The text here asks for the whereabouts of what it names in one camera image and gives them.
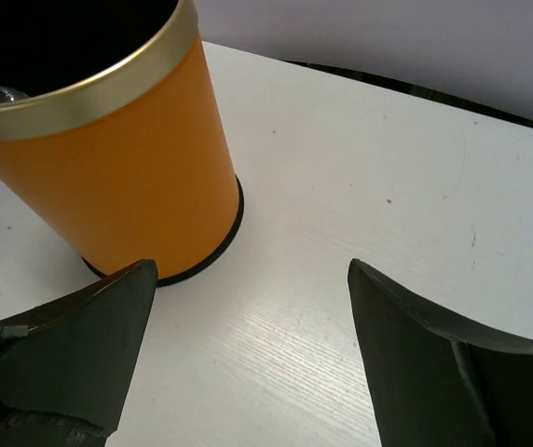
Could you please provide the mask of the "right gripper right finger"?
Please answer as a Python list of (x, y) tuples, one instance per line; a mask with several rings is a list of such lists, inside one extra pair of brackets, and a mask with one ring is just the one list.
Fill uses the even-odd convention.
[(348, 289), (385, 446), (533, 446), (533, 340), (421, 297), (361, 260)]

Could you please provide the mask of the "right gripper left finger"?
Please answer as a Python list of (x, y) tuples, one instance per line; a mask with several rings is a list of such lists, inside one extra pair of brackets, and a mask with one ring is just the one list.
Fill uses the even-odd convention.
[(117, 431), (157, 288), (141, 260), (0, 319), (0, 446), (104, 446)]

